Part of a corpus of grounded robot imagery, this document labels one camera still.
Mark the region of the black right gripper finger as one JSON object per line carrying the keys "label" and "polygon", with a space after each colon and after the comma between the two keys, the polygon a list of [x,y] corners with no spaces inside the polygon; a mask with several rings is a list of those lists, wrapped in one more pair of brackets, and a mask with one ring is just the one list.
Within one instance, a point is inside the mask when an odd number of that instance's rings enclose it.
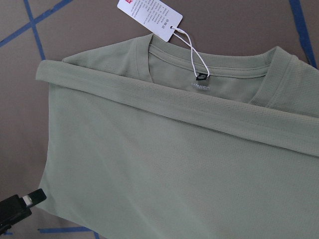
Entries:
{"label": "black right gripper finger", "polygon": [[0,202],[0,234],[32,214],[30,208],[45,201],[47,196],[42,189],[37,189],[23,197],[15,194]]}

